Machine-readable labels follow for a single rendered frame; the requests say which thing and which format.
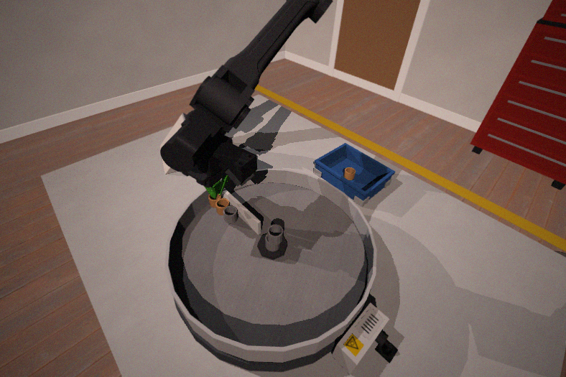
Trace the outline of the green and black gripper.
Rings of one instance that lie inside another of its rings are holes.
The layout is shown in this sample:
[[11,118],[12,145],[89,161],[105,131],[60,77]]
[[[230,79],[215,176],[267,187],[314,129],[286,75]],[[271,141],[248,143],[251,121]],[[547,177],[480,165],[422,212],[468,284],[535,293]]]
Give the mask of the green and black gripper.
[[[215,144],[215,146],[211,145],[208,149],[212,149],[220,145],[222,139]],[[189,172],[182,172],[185,176],[191,176],[196,179],[197,183],[203,185],[211,197],[217,198],[218,194],[221,195],[226,183],[229,180],[229,176],[221,169],[219,172],[214,174],[212,177],[208,176],[207,174],[198,170],[197,164],[193,167],[193,169]],[[221,180],[221,181],[220,181]]]

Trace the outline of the bronze bushing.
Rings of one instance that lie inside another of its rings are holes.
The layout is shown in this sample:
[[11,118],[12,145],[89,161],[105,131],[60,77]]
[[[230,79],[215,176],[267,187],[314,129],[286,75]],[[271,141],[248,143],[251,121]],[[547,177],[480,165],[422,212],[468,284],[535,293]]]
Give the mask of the bronze bushing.
[[[223,215],[224,208],[227,207],[227,206],[230,206],[230,205],[229,205],[229,201],[227,199],[221,198],[221,199],[216,201],[215,206],[216,206],[217,213],[219,215]],[[223,207],[223,206],[225,206],[225,207]]]
[[352,167],[347,167],[347,168],[345,168],[345,172],[344,172],[344,175],[343,175],[343,176],[344,176],[347,180],[353,180],[354,177],[355,177],[355,173],[356,173],[356,171],[354,170],[354,168],[352,168]]
[[215,208],[215,203],[216,203],[216,201],[219,200],[219,199],[221,199],[221,198],[222,198],[222,195],[219,195],[219,194],[218,194],[217,198],[215,199],[215,198],[211,197],[210,194],[209,194],[209,195],[208,195],[208,199],[209,199],[210,206],[211,206],[212,208]]

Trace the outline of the grey metal bushing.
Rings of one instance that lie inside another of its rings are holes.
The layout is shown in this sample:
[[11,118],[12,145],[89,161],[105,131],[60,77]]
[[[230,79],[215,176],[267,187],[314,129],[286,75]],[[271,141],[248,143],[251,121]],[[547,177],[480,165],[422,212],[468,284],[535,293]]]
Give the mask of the grey metal bushing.
[[[233,214],[233,215],[229,215]],[[238,220],[238,213],[236,207],[230,205],[223,210],[224,220],[227,223],[235,223]]]
[[[278,236],[273,236],[271,234],[278,233]],[[267,230],[268,242],[273,245],[280,244],[283,240],[283,228],[280,225],[274,224],[269,226]]]
[[[271,234],[271,235],[273,235],[273,236],[278,236],[279,234],[278,234],[278,233],[273,233],[273,234]],[[269,250],[269,251],[277,251],[277,250],[279,249],[279,247],[280,247],[280,244],[277,244],[277,245],[270,244],[270,242],[268,242],[268,238],[267,238],[267,234],[266,234],[266,237],[265,237],[265,246],[266,246],[266,249]]]

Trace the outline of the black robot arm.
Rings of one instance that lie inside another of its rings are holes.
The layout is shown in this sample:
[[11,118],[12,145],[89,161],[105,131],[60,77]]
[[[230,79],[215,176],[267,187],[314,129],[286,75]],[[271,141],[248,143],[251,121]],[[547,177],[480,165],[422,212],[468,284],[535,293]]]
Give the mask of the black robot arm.
[[[224,135],[248,115],[261,74],[301,19],[317,23],[332,2],[287,0],[244,50],[202,82],[189,104],[194,110],[160,150],[163,161],[178,172],[189,172],[198,164],[198,170],[210,177],[222,168],[237,187],[248,182],[257,170],[257,155]],[[208,149],[221,139],[220,145]]]

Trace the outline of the blue crate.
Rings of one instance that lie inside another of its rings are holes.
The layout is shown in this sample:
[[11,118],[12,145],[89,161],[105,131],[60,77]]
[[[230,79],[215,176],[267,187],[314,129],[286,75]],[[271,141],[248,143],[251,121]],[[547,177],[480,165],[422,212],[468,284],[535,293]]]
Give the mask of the blue crate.
[[[353,180],[343,176],[347,167],[356,171]],[[395,171],[344,143],[318,159],[315,174],[363,207],[375,194],[390,185]]]

